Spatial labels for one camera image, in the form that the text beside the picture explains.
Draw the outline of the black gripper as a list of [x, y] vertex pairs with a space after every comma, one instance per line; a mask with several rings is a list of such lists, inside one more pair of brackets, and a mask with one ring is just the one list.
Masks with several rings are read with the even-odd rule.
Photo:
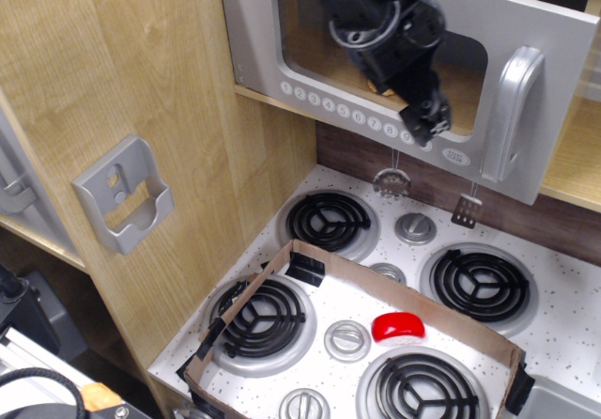
[[391, 88], [406, 106], [399, 111], [420, 147], [452, 126], [452, 109], [432, 68], [445, 34], [437, 9], [413, 9], [367, 44], [348, 48], [351, 60], [379, 89]]

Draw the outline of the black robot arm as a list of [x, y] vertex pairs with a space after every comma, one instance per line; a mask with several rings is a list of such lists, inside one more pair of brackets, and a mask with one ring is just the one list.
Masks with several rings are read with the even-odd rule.
[[450, 129], [451, 106], [433, 59], [446, 22], [435, 0], [319, 0], [331, 36], [377, 92], [391, 90], [399, 115], [421, 147]]

